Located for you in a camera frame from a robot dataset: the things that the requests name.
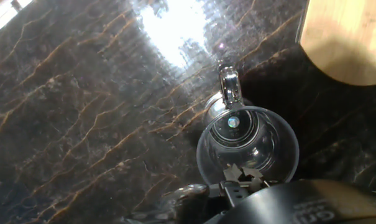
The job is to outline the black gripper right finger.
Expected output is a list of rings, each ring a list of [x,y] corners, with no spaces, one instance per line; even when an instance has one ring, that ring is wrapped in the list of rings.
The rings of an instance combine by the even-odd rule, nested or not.
[[[250,192],[256,192],[263,188],[263,175],[257,169],[242,168],[244,174],[243,184],[249,189]]]

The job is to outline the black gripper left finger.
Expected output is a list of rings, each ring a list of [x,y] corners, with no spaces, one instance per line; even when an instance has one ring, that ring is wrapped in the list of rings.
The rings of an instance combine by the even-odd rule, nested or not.
[[[242,171],[233,164],[230,168],[225,169],[223,173],[225,180],[220,182],[220,194],[227,199],[230,207],[236,207],[249,196],[247,190],[239,182]]]

